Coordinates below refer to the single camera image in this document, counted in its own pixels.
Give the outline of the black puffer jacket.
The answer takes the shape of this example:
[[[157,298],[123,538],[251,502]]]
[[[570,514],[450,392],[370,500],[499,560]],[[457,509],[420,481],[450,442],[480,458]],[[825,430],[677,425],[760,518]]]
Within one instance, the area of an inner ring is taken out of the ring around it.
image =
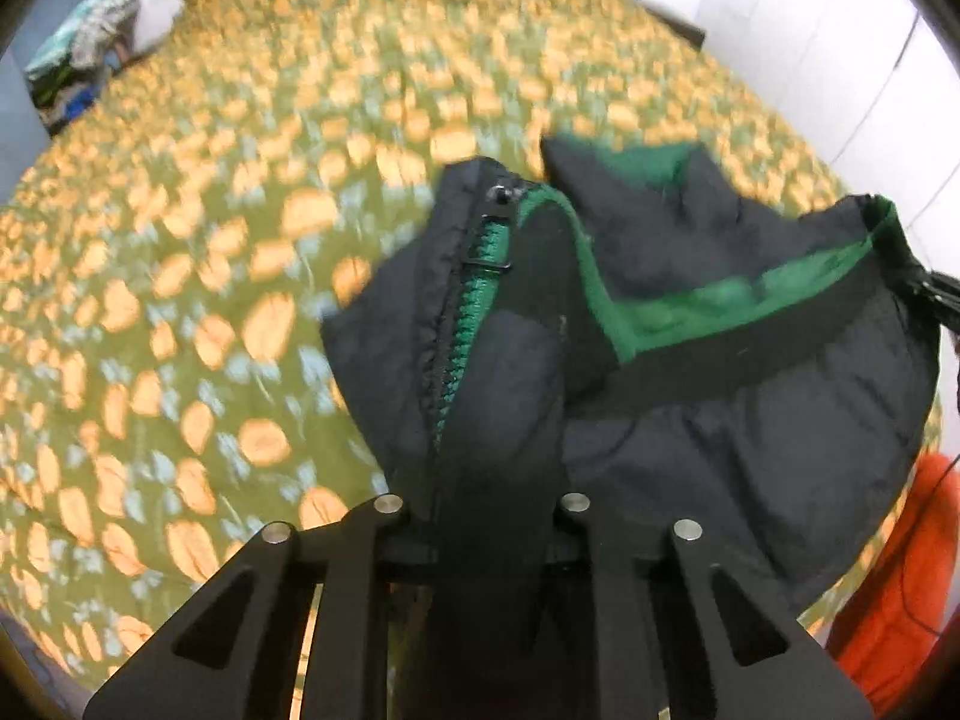
[[[412,242],[320,333],[430,589],[405,718],[594,718],[590,585],[558,500],[693,518],[796,617],[907,483],[939,377],[895,206],[789,218],[698,145],[550,135],[545,174],[446,167]]]

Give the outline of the pile of clothes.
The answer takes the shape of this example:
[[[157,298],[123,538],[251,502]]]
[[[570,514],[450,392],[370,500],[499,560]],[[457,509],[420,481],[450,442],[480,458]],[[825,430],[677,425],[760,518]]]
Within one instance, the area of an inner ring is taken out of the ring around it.
[[[112,73],[124,65],[142,0],[82,0],[32,54],[25,68],[31,102],[49,135],[87,110]]]

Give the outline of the green orange floral duvet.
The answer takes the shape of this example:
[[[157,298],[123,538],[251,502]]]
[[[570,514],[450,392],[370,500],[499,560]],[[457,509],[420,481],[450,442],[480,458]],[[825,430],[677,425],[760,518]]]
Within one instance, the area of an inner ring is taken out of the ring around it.
[[[320,327],[425,227],[446,167],[538,181],[550,135],[686,143],[789,218],[857,197],[630,0],[184,2],[2,211],[2,606],[85,691],[265,523],[394,493]],[[934,413],[802,621],[884,549]]]

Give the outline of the white wardrobe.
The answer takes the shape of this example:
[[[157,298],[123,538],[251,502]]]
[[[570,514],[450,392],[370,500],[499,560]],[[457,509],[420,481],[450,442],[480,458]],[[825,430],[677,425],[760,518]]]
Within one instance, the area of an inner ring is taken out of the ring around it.
[[[958,218],[958,73],[913,0],[701,0],[706,47],[928,244]]]

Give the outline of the dark right nightstand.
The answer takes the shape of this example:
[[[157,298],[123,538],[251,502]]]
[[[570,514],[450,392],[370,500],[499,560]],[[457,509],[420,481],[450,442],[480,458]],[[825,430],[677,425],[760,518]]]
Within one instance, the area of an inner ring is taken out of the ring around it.
[[[697,25],[693,25],[692,21],[685,20],[681,16],[674,15],[674,13],[669,13],[667,10],[663,10],[658,5],[652,5],[649,2],[641,0],[641,5],[646,11],[649,11],[656,20],[661,21],[661,23],[667,26],[670,31],[677,36],[681,37],[686,41],[690,46],[695,50],[703,49],[704,39],[706,39],[706,31],[701,29]]]

